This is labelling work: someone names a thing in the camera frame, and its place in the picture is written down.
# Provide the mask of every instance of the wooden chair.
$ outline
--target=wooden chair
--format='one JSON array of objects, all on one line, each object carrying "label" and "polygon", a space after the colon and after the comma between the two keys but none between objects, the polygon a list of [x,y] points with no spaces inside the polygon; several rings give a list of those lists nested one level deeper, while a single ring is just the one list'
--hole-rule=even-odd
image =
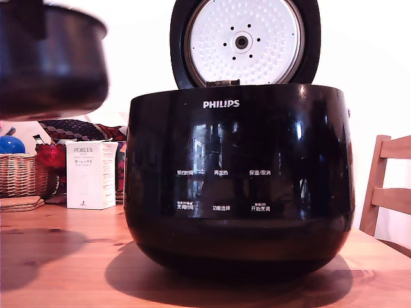
[{"label": "wooden chair", "polygon": [[[377,136],[360,224],[360,230],[371,236],[375,235],[380,207],[411,215],[411,189],[382,188],[389,158],[411,159],[411,136],[394,140],[390,136]],[[390,241],[380,241],[411,258],[411,250]]]}]

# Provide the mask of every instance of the wicker basket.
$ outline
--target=wicker basket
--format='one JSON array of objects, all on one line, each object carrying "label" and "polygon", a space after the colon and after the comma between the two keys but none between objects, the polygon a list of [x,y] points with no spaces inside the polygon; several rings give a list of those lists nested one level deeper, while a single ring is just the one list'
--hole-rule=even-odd
[{"label": "wicker basket", "polygon": [[0,154],[0,198],[40,196],[47,198],[57,187],[57,175],[36,155]]}]

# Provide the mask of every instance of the porlex box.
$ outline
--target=porlex box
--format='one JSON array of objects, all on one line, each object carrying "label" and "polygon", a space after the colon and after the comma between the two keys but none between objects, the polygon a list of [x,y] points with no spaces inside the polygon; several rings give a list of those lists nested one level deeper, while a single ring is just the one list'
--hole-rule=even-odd
[{"label": "porlex box", "polygon": [[115,206],[118,144],[69,141],[66,146],[67,208],[102,210]]}]

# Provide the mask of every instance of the inner lid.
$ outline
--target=inner lid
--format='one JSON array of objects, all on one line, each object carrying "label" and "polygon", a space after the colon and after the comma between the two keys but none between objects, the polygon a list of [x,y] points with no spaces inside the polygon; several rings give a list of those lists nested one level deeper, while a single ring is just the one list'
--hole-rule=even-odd
[{"label": "inner lid", "polygon": [[287,83],[304,53],[304,24],[289,0],[204,0],[184,40],[186,64],[197,85]]}]

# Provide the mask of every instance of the philips logo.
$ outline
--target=philips logo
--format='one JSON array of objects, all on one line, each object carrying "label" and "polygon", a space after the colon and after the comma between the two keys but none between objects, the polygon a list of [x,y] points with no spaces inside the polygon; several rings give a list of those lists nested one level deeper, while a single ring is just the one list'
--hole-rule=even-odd
[{"label": "philips logo", "polygon": [[230,107],[240,107],[240,101],[205,101],[203,103],[203,108],[230,108]]}]

